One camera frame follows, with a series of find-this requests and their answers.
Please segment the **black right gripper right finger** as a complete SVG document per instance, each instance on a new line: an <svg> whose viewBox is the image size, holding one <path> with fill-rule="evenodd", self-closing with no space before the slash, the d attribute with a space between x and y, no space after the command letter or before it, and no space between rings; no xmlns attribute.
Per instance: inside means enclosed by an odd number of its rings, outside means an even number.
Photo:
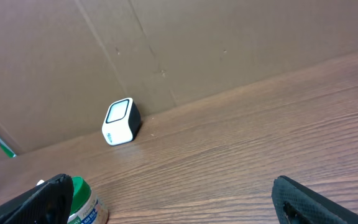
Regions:
<svg viewBox="0 0 358 224"><path fill-rule="evenodd" d="M358 214L284 175L273 182L272 201L280 224L358 224Z"/></svg>

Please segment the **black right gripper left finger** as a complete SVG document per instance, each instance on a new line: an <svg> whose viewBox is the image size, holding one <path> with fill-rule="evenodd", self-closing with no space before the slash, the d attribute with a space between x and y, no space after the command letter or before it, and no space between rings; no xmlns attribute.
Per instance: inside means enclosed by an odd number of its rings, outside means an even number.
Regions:
<svg viewBox="0 0 358 224"><path fill-rule="evenodd" d="M0 205L0 224L66 224L73 193L72 178L58 174Z"/></svg>

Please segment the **green lid jar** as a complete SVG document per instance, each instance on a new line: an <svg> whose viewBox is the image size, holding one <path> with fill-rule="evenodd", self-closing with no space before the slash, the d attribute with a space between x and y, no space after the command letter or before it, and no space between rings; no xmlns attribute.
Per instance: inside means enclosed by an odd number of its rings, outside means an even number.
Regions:
<svg viewBox="0 0 358 224"><path fill-rule="evenodd" d="M109 212L88 183L80 176L72 178L74 193L68 224L107 224Z"/></svg>

